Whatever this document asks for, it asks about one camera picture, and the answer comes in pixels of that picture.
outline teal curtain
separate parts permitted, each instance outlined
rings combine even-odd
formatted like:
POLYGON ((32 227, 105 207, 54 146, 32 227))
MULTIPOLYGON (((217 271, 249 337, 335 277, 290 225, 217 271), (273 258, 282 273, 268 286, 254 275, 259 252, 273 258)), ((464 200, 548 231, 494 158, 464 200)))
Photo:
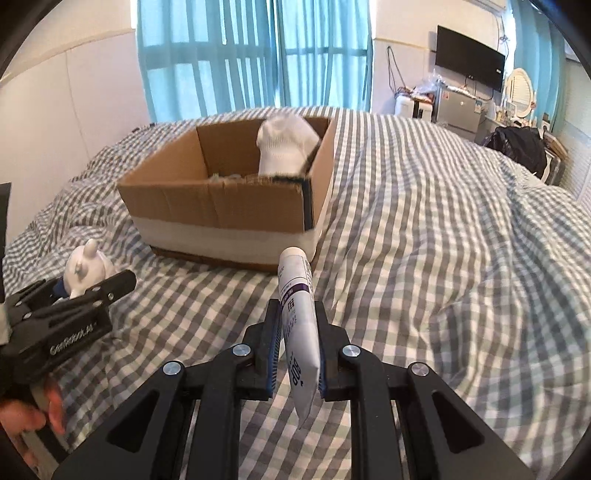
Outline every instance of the teal curtain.
POLYGON ((517 35, 515 68, 528 73, 537 92, 538 124, 547 113, 553 131, 559 131, 564 122, 564 38, 529 0, 511 0, 511 7, 517 35))
POLYGON ((368 0, 139 0, 154 121, 256 106, 369 109, 368 0))

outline silver bolt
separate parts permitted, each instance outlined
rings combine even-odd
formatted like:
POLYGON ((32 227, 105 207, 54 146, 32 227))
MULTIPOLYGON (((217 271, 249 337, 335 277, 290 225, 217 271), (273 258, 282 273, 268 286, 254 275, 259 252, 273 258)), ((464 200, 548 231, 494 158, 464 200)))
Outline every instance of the silver bolt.
POLYGON ((176 375, 181 371, 181 364, 178 362, 168 362, 164 364, 162 370, 166 375, 176 375))
POLYGON ((247 356, 251 352, 251 348, 245 343, 239 343, 232 349, 232 353, 236 356, 247 356))
POLYGON ((361 348, 357 345, 345 345, 343 347, 343 354, 344 356, 359 356, 361 353, 361 348))
POLYGON ((429 367, 422 363, 413 364, 410 370, 418 377, 426 377, 429 373, 429 367))

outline cardboard box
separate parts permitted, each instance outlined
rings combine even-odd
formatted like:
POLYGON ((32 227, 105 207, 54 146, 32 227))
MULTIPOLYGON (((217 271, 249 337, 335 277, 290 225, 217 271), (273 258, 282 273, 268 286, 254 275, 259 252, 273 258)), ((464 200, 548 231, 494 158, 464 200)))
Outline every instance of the cardboard box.
POLYGON ((201 125, 164 145, 118 185, 143 240, 212 265, 276 273, 287 247, 311 262, 332 194, 336 120, 306 120, 322 143, 300 178, 257 175, 263 119, 201 125), (224 178, 233 174, 241 178, 224 178))

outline bed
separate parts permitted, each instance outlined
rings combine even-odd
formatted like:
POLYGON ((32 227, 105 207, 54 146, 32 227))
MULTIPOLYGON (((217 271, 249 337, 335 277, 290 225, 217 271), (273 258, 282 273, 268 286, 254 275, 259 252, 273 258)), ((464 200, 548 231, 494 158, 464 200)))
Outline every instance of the bed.
MULTIPOLYGON (((56 372, 74 448, 159 366, 207 361, 237 343, 276 295, 273 275, 155 256, 117 180, 199 122, 157 124, 104 148, 8 248, 7 293, 59 275, 88 238, 138 285, 113 332, 56 372)), ((424 361, 530 466, 550 478, 591 419, 591 219, 498 152, 433 124, 340 109, 334 190, 316 298, 383 361, 424 361)), ((348 478, 348 404, 297 430, 285 362, 278 391, 242 413, 240 477, 348 478)))

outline television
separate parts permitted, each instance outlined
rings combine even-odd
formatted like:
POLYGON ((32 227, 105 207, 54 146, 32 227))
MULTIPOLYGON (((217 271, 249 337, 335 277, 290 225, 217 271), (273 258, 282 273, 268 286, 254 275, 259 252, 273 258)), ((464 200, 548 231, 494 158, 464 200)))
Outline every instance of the television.
POLYGON ((441 25, 437 27, 435 65, 461 73, 499 92, 503 87, 505 56, 441 25))

